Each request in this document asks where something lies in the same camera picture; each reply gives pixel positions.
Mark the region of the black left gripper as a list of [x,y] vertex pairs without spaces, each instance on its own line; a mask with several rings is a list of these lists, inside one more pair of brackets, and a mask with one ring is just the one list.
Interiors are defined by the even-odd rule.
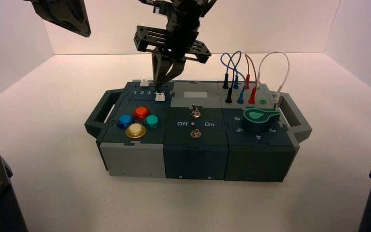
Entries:
[[[152,54],[153,78],[156,87],[178,77],[185,68],[186,59],[206,63],[211,56],[207,46],[197,40],[202,11],[197,9],[154,8],[154,13],[167,17],[165,29],[137,26],[134,43],[140,52]],[[171,65],[171,58],[179,58]]]

